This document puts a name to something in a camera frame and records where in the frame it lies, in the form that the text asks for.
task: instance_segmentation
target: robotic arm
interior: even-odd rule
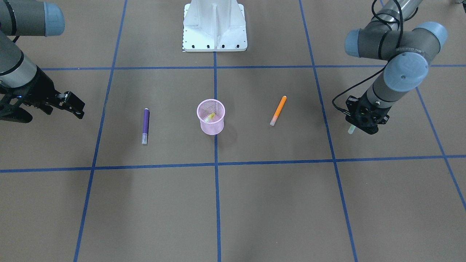
[[[466,13],[466,0],[455,0],[455,2],[457,4],[463,4],[463,8],[464,8],[465,13]]]
[[[447,39],[445,27],[435,22],[403,32],[403,14],[414,13],[421,2],[390,0],[364,29],[352,30],[346,37],[347,54],[388,61],[360,98],[346,100],[348,110],[337,107],[346,121],[368,134],[377,133],[377,125],[387,123],[395,102],[421,84]]]
[[[72,92],[54,88],[52,80],[34,64],[7,35],[61,35],[65,20],[55,4],[35,0],[0,2],[0,120],[29,123],[32,116],[23,108],[34,106],[50,115],[52,106],[82,119],[84,102]]]

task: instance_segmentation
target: marker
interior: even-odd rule
[[[350,128],[348,129],[348,134],[352,135],[353,132],[354,132],[354,129],[356,129],[356,126],[352,124],[352,125],[349,126],[349,127],[350,127]]]
[[[205,119],[204,119],[204,122],[206,123],[209,123],[210,120],[212,120],[212,118],[215,116],[215,113],[212,113],[210,115],[208,115]]]
[[[149,109],[144,108],[143,145],[147,144],[148,134],[149,134]]]
[[[281,109],[283,108],[283,105],[285,104],[285,101],[287,100],[287,96],[283,96],[280,100],[280,104],[278,104],[277,110],[275,111],[274,117],[272,118],[272,121],[270,121],[270,125],[274,126],[275,122],[277,121],[278,116],[280,115]]]

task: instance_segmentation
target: purple marker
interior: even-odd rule
[[[144,108],[143,145],[147,144],[148,134],[149,134],[149,109]]]

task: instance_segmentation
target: yellow marker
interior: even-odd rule
[[[210,115],[208,115],[205,119],[204,119],[204,122],[206,123],[209,123],[210,120],[212,120],[212,118],[215,116],[215,113],[212,113]]]
[[[272,118],[272,121],[270,121],[270,125],[274,126],[275,122],[277,121],[278,116],[280,115],[281,109],[283,108],[283,105],[285,104],[285,101],[287,100],[287,96],[283,96],[280,100],[280,104],[278,104],[277,110],[275,111],[274,117]]]

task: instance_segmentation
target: blue tape line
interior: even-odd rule
[[[466,158],[466,155],[446,155],[448,159],[463,159]]]
[[[213,98],[217,99],[217,52],[213,53]],[[215,203],[217,211],[217,262],[222,261],[222,244],[220,236],[220,189],[219,189],[219,140],[214,138],[214,166],[215,166]]]
[[[219,69],[311,68],[312,65],[218,66]]]
[[[355,68],[355,67],[384,67],[384,65],[316,65],[316,68]]]
[[[214,140],[214,158],[215,158],[215,203],[217,210],[217,261],[222,261],[222,245],[220,237],[220,190],[219,190],[219,154],[218,154],[218,138],[215,135]]]
[[[281,160],[281,161],[245,161],[245,162],[220,162],[219,165],[277,165],[277,164],[306,164],[306,163],[331,163],[331,159],[314,160]]]
[[[448,159],[463,159],[466,155],[446,155]],[[335,162],[364,162],[364,161],[397,161],[417,159],[442,159],[444,156],[413,156],[413,157],[384,157],[384,158],[355,158],[335,159]],[[277,164],[309,164],[309,163],[331,163],[332,159],[309,159],[309,160],[277,160],[277,161],[244,161],[244,162],[219,162],[218,165],[277,165]],[[159,164],[159,165],[115,165],[96,166],[94,170],[116,170],[116,169],[145,169],[145,168],[174,168],[174,167],[197,167],[215,166],[215,163],[190,163],[190,164]],[[92,167],[58,167],[58,168],[30,168],[30,169],[0,169],[0,173],[22,173],[22,172],[56,172],[56,171],[89,171]]]
[[[383,67],[384,65],[268,65],[268,66],[217,66],[218,69],[267,69],[267,68],[354,68]],[[431,67],[466,67],[466,64],[431,65]],[[114,70],[158,70],[158,69],[213,69],[213,66],[136,66],[114,67]],[[43,71],[67,70],[111,70],[112,67],[75,67],[75,68],[42,68]]]
[[[360,158],[360,159],[335,159],[336,162],[363,162],[363,161],[396,161],[417,159],[442,159],[443,156],[418,156],[418,157],[386,157],[386,158]]]
[[[41,68],[42,71],[72,71],[72,70],[110,70],[111,67],[68,67],[68,68]]]
[[[0,173],[25,172],[56,172],[56,171],[89,171],[91,167],[57,167],[57,168],[27,168],[27,169],[0,169]]]
[[[81,224],[79,226],[78,240],[76,242],[75,257],[74,257],[73,262],[78,261],[79,249],[81,247],[81,238],[82,238],[82,233],[83,233],[83,230],[84,230],[84,223],[86,221],[87,206],[89,204],[89,196],[90,196],[90,191],[91,191],[91,187],[92,187],[92,180],[93,180],[93,177],[94,177],[94,168],[96,167],[97,155],[98,155],[98,152],[99,152],[99,145],[100,145],[100,138],[102,136],[103,123],[104,123],[104,120],[105,120],[105,108],[107,106],[107,102],[108,102],[108,99],[109,99],[110,88],[111,88],[111,85],[112,85],[113,72],[114,72],[114,68],[115,68],[115,63],[117,61],[116,57],[117,57],[117,54],[118,54],[118,47],[120,45],[121,32],[123,30],[124,16],[126,14],[127,4],[128,4],[128,0],[125,0],[124,5],[123,5],[123,12],[122,12],[122,15],[121,15],[121,21],[120,21],[120,28],[119,28],[119,31],[118,31],[118,37],[116,39],[117,43],[115,45],[115,52],[113,54],[112,69],[110,71],[110,76],[109,76],[109,84],[107,85],[107,92],[105,93],[105,101],[103,103],[102,116],[101,116],[101,119],[100,119],[99,133],[97,135],[97,141],[96,141],[96,149],[95,149],[95,152],[94,152],[94,159],[92,160],[92,169],[91,169],[90,175],[89,175],[89,183],[88,183],[88,189],[87,189],[87,192],[86,192],[86,200],[84,201],[84,208],[83,208],[83,211],[82,211]]]
[[[115,70],[158,70],[158,69],[212,69],[213,66],[135,66],[115,67]]]
[[[445,155],[445,151],[443,150],[443,146],[440,142],[439,136],[437,135],[437,131],[435,130],[434,124],[432,122],[431,116],[429,115],[429,111],[427,111],[427,107],[425,106],[424,99],[422,98],[421,92],[419,91],[419,88],[416,87],[416,92],[418,93],[419,99],[421,100],[422,107],[424,108],[424,112],[427,116],[427,119],[429,120],[429,124],[431,125],[432,131],[434,133],[435,139],[437,140],[437,144],[439,145],[440,151],[442,152],[442,155],[445,160],[446,167],[448,168],[448,172],[450,172],[450,176],[452,177],[453,184],[455,185],[456,191],[458,192],[459,199],[461,200],[461,203],[463,203],[463,208],[466,211],[466,201],[463,197],[463,194],[461,193],[461,189],[459,188],[458,182],[456,181],[456,177],[453,173],[452,168],[450,167],[450,163],[448,162],[448,158]]]
[[[76,242],[75,257],[73,259],[73,262],[78,261],[79,249],[81,248],[82,232],[84,231],[84,222],[86,221],[86,213],[87,213],[87,207],[88,207],[88,204],[89,204],[90,189],[92,187],[92,180],[93,179],[94,179],[94,170],[91,170],[90,175],[89,175],[88,188],[87,188],[87,191],[86,191],[86,199],[84,200],[84,208],[82,210],[81,223],[79,225],[78,240]]]
[[[117,170],[117,169],[196,167],[196,166],[214,166],[214,165],[215,163],[162,164],[162,165],[114,165],[114,166],[96,166],[94,169],[95,170]]]
[[[323,120],[324,120],[324,123],[325,123],[325,128],[327,129],[327,138],[329,140],[330,152],[332,153],[332,161],[333,161],[333,166],[335,168],[335,175],[336,175],[336,180],[338,182],[338,189],[340,191],[340,198],[342,200],[343,212],[344,212],[344,215],[345,215],[346,227],[348,229],[349,241],[351,243],[351,249],[353,251],[354,261],[357,262],[358,260],[357,260],[357,254],[356,254],[356,247],[355,247],[355,244],[354,244],[353,233],[352,233],[352,230],[351,230],[350,218],[348,216],[348,211],[347,211],[347,208],[346,208],[346,200],[345,200],[344,193],[343,193],[343,187],[342,187],[342,184],[341,184],[341,181],[340,181],[340,173],[338,171],[338,166],[336,164],[335,151],[334,151],[334,148],[333,148],[333,145],[332,145],[332,138],[331,138],[331,135],[330,135],[330,129],[329,129],[328,121],[327,121],[327,116],[326,116],[326,113],[325,113],[325,106],[324,106],[323,99],[322,99],[322,93],[321,93],[321,89],[320,89],[319,78],[317,76],[317,70],[315,68],[314,56],[313,56],[313,53],[312,53],[312,46],[311,46],[311,41],[310,41],[309,33],[308,33],[308,26],[307,26],[307,23],[306,23],[306,18],[304,16],[304,10],[302,8],[302,1],[301,0],[299,0],[299,5],[300,5],[300,8],[301,8],[301,16],[302,16],[302,22],[303,22],[303,25],[304,25],[304,31],[306,33],[306,39],[308,41],[309,55],[311,56],[311,62],[312,62],[312,65],[313,65],[313,71],[314,71],[315,83],[316,83],[316,86],[317,86],[317,92],[319,94],[319,100],[320,100],[320,103],[321,103],[321,106],[322,106]]]

